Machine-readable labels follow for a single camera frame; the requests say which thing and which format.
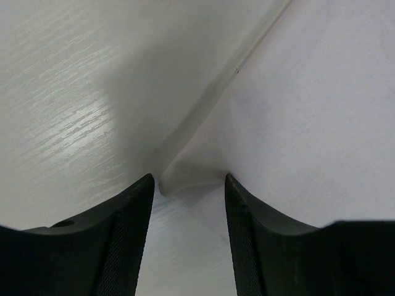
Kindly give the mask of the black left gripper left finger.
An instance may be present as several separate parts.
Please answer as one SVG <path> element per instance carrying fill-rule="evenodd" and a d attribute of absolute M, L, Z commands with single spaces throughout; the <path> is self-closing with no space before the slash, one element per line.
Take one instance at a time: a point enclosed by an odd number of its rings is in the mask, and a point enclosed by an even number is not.
<path fill-rule="evenodd" d="M 2 227 L 1 294 L 134 295 L 153 199 L 148 174 L 50 227 Z"/>

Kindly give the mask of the white tank top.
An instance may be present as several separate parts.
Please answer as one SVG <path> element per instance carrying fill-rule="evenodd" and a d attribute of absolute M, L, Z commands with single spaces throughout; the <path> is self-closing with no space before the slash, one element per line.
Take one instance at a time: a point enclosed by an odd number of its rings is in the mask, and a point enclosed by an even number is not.
<path fill-rule="evenodd" d="M 231 173 L 301 222 L 394 219 L 394 2 L 293 1 L 160 177 L 220 234 Z"/>

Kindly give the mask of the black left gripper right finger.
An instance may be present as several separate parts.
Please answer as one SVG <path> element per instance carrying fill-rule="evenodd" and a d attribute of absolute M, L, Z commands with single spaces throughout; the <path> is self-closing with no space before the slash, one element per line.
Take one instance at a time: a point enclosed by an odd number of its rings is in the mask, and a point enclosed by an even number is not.
<path fill-rule="evenodd" d="M 316 228 L 254 197 L 232 175 L 225 209 L 238 295 L 393 295 L 394 222 Z"/>

